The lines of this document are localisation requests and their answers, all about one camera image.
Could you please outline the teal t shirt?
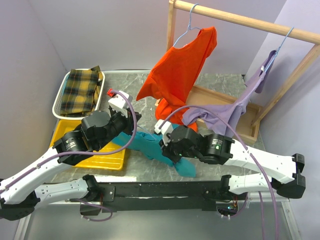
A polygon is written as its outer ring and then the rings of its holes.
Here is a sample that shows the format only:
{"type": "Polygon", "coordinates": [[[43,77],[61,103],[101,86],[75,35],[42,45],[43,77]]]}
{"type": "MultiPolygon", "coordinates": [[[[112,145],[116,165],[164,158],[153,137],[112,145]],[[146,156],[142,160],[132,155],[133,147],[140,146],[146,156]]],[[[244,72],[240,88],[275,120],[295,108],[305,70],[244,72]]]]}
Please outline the teal t shirt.
{"type": "Polygon", "coordinates": [[[176,172],[182,177],[195,178],[195,165],[184,157],[181,158],[180,162],[173,164],[170,159],[162,155],[162,151],[159,145],[160,140],[162,140],[162,136],[157,134],[153,135],[156,140],[142,131],[137,131],[134,139],[127,148],[130,150],[141,152],[149,160],[157,160],[159,162],[167,164],[170,167],[174,167],[176,172]]]}

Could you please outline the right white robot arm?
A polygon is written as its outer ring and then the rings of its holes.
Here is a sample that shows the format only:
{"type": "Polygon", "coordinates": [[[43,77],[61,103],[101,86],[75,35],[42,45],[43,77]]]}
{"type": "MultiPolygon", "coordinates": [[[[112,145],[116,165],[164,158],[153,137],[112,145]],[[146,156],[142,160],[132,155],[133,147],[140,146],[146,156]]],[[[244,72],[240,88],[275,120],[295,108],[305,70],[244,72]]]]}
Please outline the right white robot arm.
{"type": "Polygon", "coordinates": [[[234,195],[265,192],[273,189],[284,198],[300,199],[306,190],[302,175],[305,157],[296,153],[283,156],[269,153],[217,133],[201,135],[184,125],[173,128],[169,122],[154,131],[162,135],[162,154],[177,164],[182,158],[193,158],[209,165],[235,166],[254,174],[221,177],[219,195],[228,200],[234,195]]]}

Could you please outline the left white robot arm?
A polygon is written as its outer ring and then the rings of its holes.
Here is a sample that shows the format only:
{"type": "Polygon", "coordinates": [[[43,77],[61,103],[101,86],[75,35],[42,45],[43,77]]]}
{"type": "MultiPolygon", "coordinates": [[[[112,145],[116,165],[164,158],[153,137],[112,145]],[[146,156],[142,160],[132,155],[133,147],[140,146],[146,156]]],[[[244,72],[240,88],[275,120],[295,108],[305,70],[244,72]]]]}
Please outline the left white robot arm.
{"type": "Polygon", "coordinates": [[[132,134],[141,114],[128,109],[126,113],[94,111],[34,163],[1,180],[0,217],[15,221],[50,203],[69,199],[98,200],[102,189],[93,175],[58,184],[46,181],[98,153],[120,133],[132,134]]]}

